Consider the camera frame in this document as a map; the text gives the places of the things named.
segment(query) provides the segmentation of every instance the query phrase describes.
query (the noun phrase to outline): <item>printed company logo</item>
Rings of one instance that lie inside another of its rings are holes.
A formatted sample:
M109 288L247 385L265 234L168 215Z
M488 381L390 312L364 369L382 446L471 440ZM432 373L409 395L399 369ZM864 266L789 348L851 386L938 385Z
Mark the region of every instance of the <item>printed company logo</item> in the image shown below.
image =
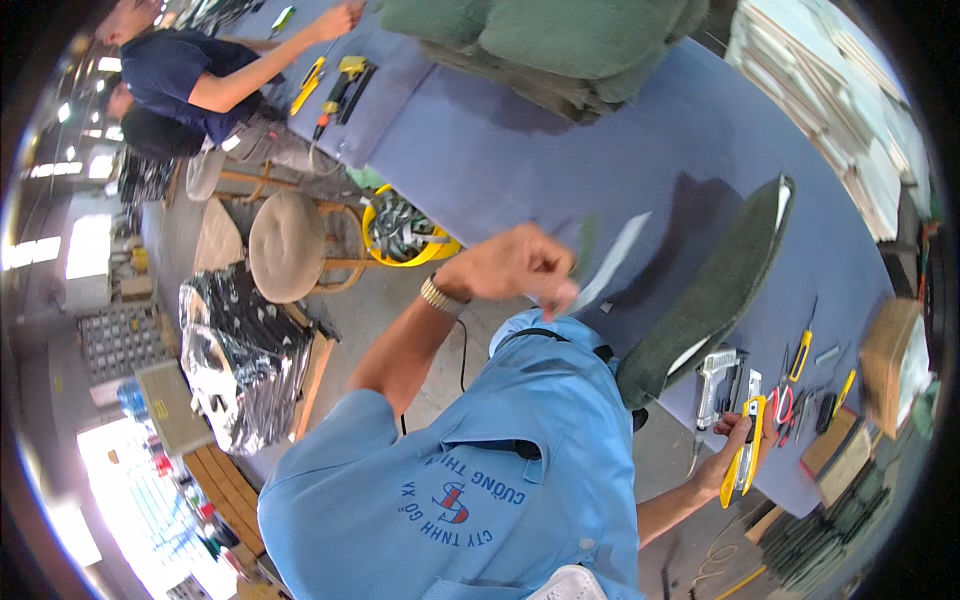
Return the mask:
M451 481L444 484L444 492L446 495L443 500L431 497L434 504L439 504L447 510L439 516L439 520L447 523L462 523L467 520L469 515L467 507L459 499L464 493L464 484Z

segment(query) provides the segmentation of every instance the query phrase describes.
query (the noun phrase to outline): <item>concrete floor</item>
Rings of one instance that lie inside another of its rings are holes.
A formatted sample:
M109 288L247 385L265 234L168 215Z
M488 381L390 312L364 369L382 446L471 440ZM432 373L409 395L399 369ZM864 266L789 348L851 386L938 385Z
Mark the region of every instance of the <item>concrete floor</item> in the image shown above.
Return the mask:
M241 234L246 237L259 203L228 204ZM176 321L177 295L180 283L191 275L193 257L203 221L205 204L186 198L183 182L172 205L147 206L143 216L143 238L151 257L156 277L157 296L163 308ZM314 410L309 421L313 428L343 394L347 378L365 349L407 306L436 264L414 269L371 269L348 291L340 294L314 295L306 299L309 313L332 327L342 342L330 356ZM480 372L487 360L490 339L503 321L529 308L527 299L499 302L478 301L463 315L467 326L467 365L465 384ZM437 354L423 389L406 414L409 430L428 425L460 394L460 366L463 356L463 330L456 325ZM676 487L684 480L692 435L657 404L650 407L650 419L634 438L636 463L635 494L637 501L650 499ZM276 462L290 447L276 444L243 459L241 466L255 486L269 476ZM651 600L669 598L663 594L661 570L668 563L668 582L677 581L675 597L686 597L686 588L707 556L708 547L732 519L740 517L734 507L724 512L718 503L711 503L668 534L643 548L639 557L641 590ZM725 534L734 537L732 527ZM726 576L716 580L726 581Z

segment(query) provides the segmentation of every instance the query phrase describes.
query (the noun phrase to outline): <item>beige stool cushion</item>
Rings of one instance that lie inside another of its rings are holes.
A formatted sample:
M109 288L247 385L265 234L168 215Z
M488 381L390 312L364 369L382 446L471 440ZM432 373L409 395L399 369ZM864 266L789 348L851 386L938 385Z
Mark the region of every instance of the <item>beige stool cushion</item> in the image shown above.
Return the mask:
M250 231L251 271L263 297L284 303L309 294L324 267L325 238L311 199L293 190L268 198Z

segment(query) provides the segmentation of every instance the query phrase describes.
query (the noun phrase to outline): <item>scissors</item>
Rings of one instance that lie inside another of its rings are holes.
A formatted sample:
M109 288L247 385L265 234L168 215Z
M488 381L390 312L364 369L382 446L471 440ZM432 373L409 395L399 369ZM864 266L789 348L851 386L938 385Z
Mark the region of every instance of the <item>scissors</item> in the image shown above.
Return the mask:
M767 397L768 402L774 405L774 423L783 425L793 419L793 389L787 379L787 369L790 362L790 345L783 350L783 368L780 371L780 383Z

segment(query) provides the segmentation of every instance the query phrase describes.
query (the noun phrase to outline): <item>black power cord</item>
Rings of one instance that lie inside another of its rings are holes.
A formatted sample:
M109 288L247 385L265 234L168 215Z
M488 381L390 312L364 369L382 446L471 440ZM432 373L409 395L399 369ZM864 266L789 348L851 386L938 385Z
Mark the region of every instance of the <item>black power cord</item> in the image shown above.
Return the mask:
M465 393L467 391L467 387L464 386L464 374L467 372L467 324L459 319L457 323L464 329L464 352L460 359L460 392ZM407 435L407 419L403 415L400 415L400 431L403 435Z

